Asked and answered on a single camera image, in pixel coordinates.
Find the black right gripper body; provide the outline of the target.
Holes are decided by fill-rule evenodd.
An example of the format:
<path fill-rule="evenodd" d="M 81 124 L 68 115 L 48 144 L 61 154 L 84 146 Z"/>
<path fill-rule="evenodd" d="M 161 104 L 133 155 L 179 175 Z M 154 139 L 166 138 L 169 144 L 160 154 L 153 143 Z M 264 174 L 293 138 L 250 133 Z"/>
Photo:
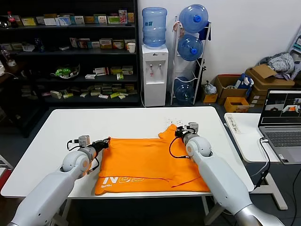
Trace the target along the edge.
<path fill-rule="evenodd" d="M 188 132 L 189 130 L 186 129 L 184 126 L 179 126 L 176 128 L 174 135 L 175 137 L 183 138 Z"/>

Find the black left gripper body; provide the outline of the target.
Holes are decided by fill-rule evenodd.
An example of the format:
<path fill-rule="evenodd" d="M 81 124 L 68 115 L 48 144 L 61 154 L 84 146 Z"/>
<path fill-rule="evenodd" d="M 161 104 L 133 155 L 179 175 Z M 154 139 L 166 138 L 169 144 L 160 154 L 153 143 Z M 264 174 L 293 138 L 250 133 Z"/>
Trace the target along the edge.
<path fill-rule="evenodd" d="M 92 143 L 92 147 L 96 151 L 101 151 L 103 149 L 109 148 L 109 143 L 110 143 L 110 138 L 106 138 L 106 139 L 103 139 L 103 140 L 97 140 L 97 141 L 94 141 Z"/>

